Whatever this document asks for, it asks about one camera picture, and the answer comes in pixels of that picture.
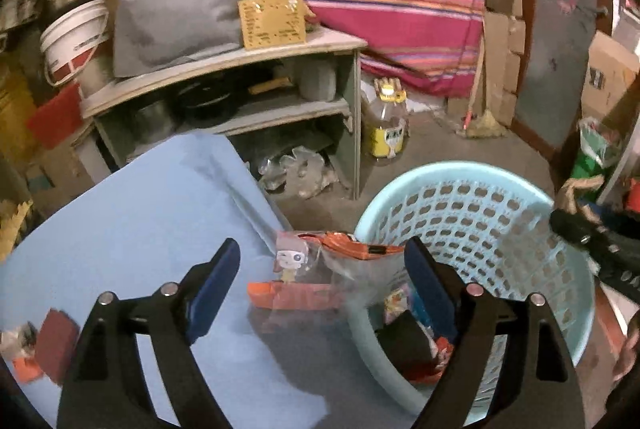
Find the light blue plastic basket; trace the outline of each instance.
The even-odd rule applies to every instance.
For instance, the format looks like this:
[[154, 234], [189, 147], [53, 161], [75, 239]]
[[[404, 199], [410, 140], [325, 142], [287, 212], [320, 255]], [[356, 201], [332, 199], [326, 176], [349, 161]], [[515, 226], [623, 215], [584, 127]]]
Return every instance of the light blue plastic basket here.
[[[540, 189], [502, 169], [475, 162], [429, 164], [382, 189], [364, 211], [355, 236], [366, 243], [401, 245], [419, 235], [433, 257], [453, 266], [465, 282], [476, 281], [496, 296], [518, 300], [542, 292], [575, 365], [593, 323], [593, 276], [584, 254], [549, 229], [552, 205]], [[418, 390], [396, 371], [378, 344], [366, 308], [351, 311], [349, 323], [374, 378], [418, 414], [433, 387]], [[505, 343], [504, 335], [494, 340], [466, 423], [486, 415]]]

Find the gray fabric bag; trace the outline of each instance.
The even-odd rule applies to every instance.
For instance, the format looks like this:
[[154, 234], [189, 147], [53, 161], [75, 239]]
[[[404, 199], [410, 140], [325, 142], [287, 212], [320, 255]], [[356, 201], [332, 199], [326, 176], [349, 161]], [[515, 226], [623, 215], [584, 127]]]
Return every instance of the gray fabric bag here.
[[116, 77], [133, 77], [241, 47], [239, 0], [120, 0]]

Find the plastic bottle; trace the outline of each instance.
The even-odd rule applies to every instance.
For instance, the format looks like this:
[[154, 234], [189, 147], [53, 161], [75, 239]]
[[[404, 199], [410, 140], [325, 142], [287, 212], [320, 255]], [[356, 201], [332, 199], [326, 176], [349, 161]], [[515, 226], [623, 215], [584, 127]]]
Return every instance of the plastic bottle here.
[[402, 151], [407, 134], [406, 92], [400, 79], [375, 79], [376, 98], [365, 112], [367, 151], [379, 162]]

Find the yellow plastic container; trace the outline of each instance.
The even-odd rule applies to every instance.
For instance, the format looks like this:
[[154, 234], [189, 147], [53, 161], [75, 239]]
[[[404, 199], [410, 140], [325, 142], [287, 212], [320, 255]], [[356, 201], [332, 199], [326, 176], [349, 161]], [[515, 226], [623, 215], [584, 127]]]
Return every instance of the yellow plastic container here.
[[394, 158], [407, 133], [406, 92], [399, 79], [376, 79], [376, 99], [365, 112], [367, 151], [378, 160]]
[[20, 66], [9, 54], [0, 54], [0, 152], [17, 168], [26, 165], [38, 149], [26, 126], [35, 111]]

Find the blue cloth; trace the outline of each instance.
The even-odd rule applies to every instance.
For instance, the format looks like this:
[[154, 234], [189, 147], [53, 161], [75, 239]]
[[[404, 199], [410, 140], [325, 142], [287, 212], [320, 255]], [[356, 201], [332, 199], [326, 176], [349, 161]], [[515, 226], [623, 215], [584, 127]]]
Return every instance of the blue cloth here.
[[[238, 276], [209, 334], [191, 347], [230, 422], [237, 429], [409, 427], [412, 417], [370, 376], [341, 320], [309, 315], [303, 330], [262, 333], [274, 316], [251, 307], [246, 285], [271, 279], [274, 229], [284, 222], [226, 138], [176, 136], [57, 212], [17, 247], [0, 266], [0, 328], [26, 321], [39, 327], [50, 308], [82, 326], [101, 292], [148, 295], [180, 281], [233, 237], [241, 249]], [[156, 412], [177, 423], [151, 342], [138, 340]], [[55, 426], [59, 387], [44, 378], [22, 389]]]

